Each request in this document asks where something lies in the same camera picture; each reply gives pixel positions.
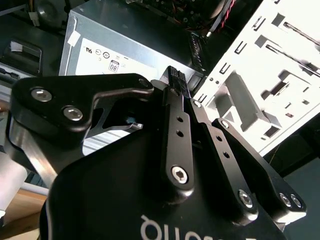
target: wires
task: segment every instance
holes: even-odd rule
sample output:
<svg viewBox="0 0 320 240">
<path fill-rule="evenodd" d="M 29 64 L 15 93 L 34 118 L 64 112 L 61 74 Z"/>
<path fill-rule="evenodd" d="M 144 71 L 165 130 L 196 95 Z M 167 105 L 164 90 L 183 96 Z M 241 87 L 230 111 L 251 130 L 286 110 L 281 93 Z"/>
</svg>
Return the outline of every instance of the wires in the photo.
<svg viewBox="0 0 320 240">
<path fill-rule="evenodd" d="M 277 147 L 276 150 L 274 151 L 274 153 L 273 153 L 273 155 L 272 155 L 272 157 L 271 157 L 271 160 L 270 160 L 270 162 L 269 162 L 270 165 L 271 165 L 271 162 L 272 162 L 272 160 L 274 159 L 274 157 L 275 157 L 275 155 L 276 155 L 276 153 L 277 153 L 280 145 L 281 145 L 281 143 L 278 145 L 278 147 Z"/>
<path fill-rule="evenodd" d="M 229 8 L 228 8 L 228 10 L 226 11 L 226 13 L 225 13 L 225 15 L 224 15 L 224 19 L 223 19 L 223 21 L 221 22 L 221 29 L 225 26 L 226 21 L 227 21 L 227 19 L 229 18 L 230 11 L 231 11 L 232 7 L 234 6 L 234 4 L 235 4 L 235 0 L 232 0 L 232 2 L 230 3 L 230 6 L 229 6 Z"/>
<path fill-rule="evenodd" d="M 33 12 L 34 11 L 34 0 L 28 0 L 28 1 L 29 1 L 30 11 Z"/>
</svg>

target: screw hole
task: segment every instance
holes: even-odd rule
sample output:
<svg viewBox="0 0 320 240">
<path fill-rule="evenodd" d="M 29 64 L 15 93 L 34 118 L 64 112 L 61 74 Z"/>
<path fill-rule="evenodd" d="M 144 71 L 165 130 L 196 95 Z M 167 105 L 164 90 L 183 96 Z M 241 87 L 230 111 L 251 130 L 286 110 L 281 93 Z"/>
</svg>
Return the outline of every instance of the screw hole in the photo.
<svg viewBox="0 0 320 240">
<path fill-rule="evenodd" d="M 177 134 L 179 137 L 181 137 L 181 138 L 183 138 L 183 136 L 184 136 L 184 134 L 182 133 L 182 131 L 179 131 L 179 130 L 176 131 L 176 134 Z"/>
<path fill-rule="evenodd" d="M 184 120 L 183 120 L 181 117 L 179 117 L 179 116 L 177 116 L 176 119 L 177 119 L 180 123 L 183 123 L 183 122 L 184 122 Z"/>
<path fill-rule="evenodd" d="M 227 158 L 227 159 L 229 159 L 230 158 L 230 156 L 229 156 L 229 154 L 227 153 L 227 152 L 223 152 L 223 155 Z"/>
</svg>

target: white sticker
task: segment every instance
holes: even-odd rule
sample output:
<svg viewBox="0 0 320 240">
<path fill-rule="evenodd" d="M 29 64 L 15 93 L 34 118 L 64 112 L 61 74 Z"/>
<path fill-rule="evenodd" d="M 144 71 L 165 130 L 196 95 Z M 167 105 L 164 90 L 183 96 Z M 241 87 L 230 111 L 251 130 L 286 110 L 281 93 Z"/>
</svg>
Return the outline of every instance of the white sticker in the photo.
<svg viewBox="0 0 320 240">
<path fill-rule="evenodd" d="M 77 31 L 73 31 L 67 43 L 70 44 L 72 47 L 74 47 L 77 44 L 80 36 L 81 36 L 80 33 L 78 33 Z"/>
<path fill-rule="evenodd" d="M 149 81 L 158 76 L 155 68 L 83 38 L 75 75 L 100 74 L 140 74 Z"/>
</svg>

